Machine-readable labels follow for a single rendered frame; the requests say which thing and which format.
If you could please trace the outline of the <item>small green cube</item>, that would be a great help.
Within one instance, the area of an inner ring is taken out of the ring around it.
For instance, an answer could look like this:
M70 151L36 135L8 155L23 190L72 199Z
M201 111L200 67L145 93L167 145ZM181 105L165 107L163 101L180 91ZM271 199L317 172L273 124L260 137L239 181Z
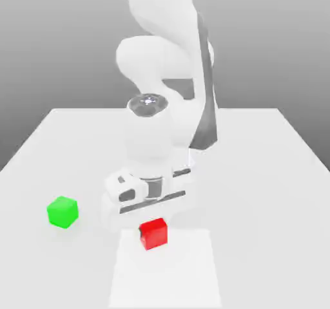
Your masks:
M67 229L79 217L77 201L64 196L56 198L46 210L49 222L62 229Z

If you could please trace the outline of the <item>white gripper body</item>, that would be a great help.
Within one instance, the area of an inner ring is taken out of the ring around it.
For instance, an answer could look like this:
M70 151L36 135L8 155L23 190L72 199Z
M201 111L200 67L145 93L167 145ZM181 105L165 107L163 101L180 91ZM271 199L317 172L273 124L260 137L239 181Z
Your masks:
M173 192L151 200L120 201L124 191L106 191L101 197L101 224L106 229L136 229L158 218L168 222L174 215L197 206L195 185L180 185Z

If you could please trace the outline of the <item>small red cube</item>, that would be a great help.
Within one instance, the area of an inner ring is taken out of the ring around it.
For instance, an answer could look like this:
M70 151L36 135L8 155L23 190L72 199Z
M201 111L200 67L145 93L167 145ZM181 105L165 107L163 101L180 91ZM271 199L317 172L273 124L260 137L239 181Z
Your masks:
M139 226L140 240L146 250L168 242L168 226L163 218L147 221Z

